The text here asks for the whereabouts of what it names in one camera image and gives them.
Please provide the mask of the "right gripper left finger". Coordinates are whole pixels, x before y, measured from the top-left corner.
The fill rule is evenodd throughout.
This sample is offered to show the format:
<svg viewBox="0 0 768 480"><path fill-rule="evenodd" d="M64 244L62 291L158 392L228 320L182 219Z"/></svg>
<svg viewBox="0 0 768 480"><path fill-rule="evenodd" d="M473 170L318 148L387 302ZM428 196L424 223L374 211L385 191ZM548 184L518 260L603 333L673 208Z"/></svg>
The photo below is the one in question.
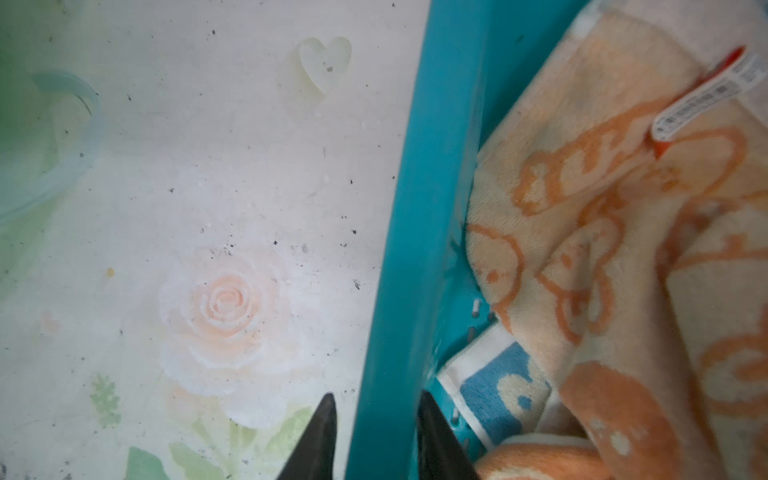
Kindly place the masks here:
<svg viewBox="0 0 768 480"><path fill-rule="evenodd" d="M336 440L336 402L326 393L277 479L332 480Z"/></svg>

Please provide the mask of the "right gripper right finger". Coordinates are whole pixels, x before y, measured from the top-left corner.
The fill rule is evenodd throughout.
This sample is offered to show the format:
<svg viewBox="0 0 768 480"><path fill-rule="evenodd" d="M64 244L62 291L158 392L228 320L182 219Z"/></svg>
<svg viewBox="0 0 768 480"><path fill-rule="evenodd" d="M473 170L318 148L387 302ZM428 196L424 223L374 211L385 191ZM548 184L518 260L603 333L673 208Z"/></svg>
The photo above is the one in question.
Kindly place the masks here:
<svg viewBox="0 0 768 480"><path fill-rule="evenodd" d="M417 467L420 480L479 480L434 397L423 390L417 420Z"/></svg>

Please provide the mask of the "teal plastic basket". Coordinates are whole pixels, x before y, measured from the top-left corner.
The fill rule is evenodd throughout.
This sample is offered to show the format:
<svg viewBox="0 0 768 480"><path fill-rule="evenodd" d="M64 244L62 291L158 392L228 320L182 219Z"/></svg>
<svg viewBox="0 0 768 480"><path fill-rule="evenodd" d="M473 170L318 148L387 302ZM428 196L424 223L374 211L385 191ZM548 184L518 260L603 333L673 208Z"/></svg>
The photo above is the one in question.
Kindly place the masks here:
<svg viewBox="0 0 768 480"><path fill-rule="evenodd" d="M435 1L415 81L344 477L417 477L429 391L470 459L484 447L437 381L493 320L465 253L477 154L580 1Z"/></svg>

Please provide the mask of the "orange bunny towel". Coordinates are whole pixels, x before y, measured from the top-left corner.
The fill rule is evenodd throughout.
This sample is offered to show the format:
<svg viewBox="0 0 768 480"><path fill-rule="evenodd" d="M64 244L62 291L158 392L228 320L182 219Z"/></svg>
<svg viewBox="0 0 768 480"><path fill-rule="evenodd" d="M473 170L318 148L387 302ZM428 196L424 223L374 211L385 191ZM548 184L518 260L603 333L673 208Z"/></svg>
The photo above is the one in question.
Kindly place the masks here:
<svg viewBox="0 0 768 480"><path fill-rule="evenodd" d="M481 479L612 479L594 445L553 434L511 437L475 463Z"/></svg>

